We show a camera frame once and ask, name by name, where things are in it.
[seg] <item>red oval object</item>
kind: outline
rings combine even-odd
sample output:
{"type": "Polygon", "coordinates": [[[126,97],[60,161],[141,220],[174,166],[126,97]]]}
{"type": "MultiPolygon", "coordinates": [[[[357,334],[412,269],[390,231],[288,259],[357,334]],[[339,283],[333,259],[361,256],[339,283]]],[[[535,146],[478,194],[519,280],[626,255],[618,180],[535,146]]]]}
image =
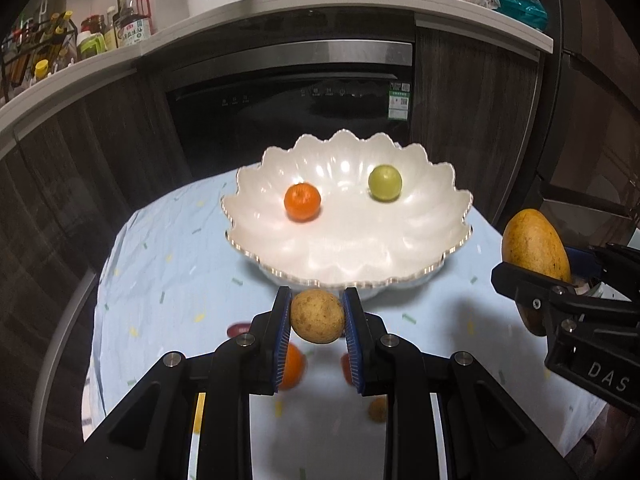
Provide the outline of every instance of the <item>red oval object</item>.
{"type": "Polygon", "coordinates": [[[246,334],[247,332],[249,332],[249,329],[251,328],[251,323],[234,323],[233,325],[231,325],[229,328],[226,329],[226,336],[231,338],[231,337],[236,337],[239,336],[240,334],[246,334]]]}
{"type": "Polygon", "coordinates": [[[343,354],[340,358],[340,364],[342,365],[342,374],[344,375],[344,380],[347,381],[351,386],[353,386],[353,378],[351,377],[351,366],[349,365],[349,354],[343,354]]]}

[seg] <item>tablecloth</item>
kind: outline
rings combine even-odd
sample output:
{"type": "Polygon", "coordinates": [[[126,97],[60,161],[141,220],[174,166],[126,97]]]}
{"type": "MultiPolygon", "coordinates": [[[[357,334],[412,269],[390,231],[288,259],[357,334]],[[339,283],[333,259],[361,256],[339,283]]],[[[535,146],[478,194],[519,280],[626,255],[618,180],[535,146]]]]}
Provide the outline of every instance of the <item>tablecloth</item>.
{"type": "MultiPolygon", "coordinates": [[[[225,239],[220,197],[235,190],[235,171],[194,182],[137,211],[118,234],[98,288],[86,433],[165,352],[211,352],[231,324],[270,309],[276,286],[225,239]]],[[[491,286],[500,235],[474,208],[467,221],[474,234],[433,279],[364,308],[423,352],[471,352],[565,454],[604,402],[544,367],[546,339],[527,332],[491,286]]],[[[307,355],[301,384],[251,398],[254,478],[381,478],[384,428],[342,377],[344,340],[316,346],[292,333],[292,342],[307,355]]]]}

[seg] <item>screw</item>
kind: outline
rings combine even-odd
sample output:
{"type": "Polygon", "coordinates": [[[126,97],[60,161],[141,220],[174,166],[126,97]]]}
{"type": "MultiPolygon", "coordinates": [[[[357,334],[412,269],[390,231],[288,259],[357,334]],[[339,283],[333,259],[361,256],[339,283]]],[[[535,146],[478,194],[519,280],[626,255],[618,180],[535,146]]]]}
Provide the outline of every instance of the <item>screw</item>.
{"type": "Polygon", "coordinates": [[[165,354],[164,357],[162,358],[162,362],[164,363],[164,366],[168,366],[169,368],[173,368],[174,366],[177,366],[180,361],[182,361],[182,356],[180,354],[178,354],[178,352],[169,352],[168,354],[165,354]]]}
{"type": "Polygon", "coordinates": [[[393,348],[400,344],[400,338],[395,334],[385,334],[380,338],[380,342],[386,347],[393,348]]]}
{"type": "Polygon", "coordinates": [[[469,366],[474,361],[474,357],[469,352],[456,352],[453,358],[460,366],[469,366]]]}
{"type": "Polygon", "coordinates": [[[562,330],[566,330],[569,333],[573,332],[576,328],[578,328],[578,326],[576,325],[573,319],[562,320],[562,323],[560,323],[560,326],[562,327],[562,330]]]}
{"type": "Polygon", "coordinates": [[[236,343],[240,346],[251,346],[255,342],[255,336],[253,334],[249,334],[248,332],[244,334],[240,334],[236,337],[236,343]]]}

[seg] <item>mango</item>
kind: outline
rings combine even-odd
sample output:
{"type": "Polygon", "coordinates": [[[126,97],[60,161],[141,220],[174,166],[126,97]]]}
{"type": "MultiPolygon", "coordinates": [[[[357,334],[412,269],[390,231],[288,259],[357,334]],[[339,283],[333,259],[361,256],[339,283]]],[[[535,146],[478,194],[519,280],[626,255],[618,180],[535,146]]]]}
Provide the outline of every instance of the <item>mango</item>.
{"type": "MultiPolygon", "coordinates": [[[[502,260],[571,283],[569,258],[560,237],[536,209],[523,209],[509,220],[502,235],[502,260]]],[[[542,311],[517,307],[522,322],[532,334],[546,335],[542,311]]]]}

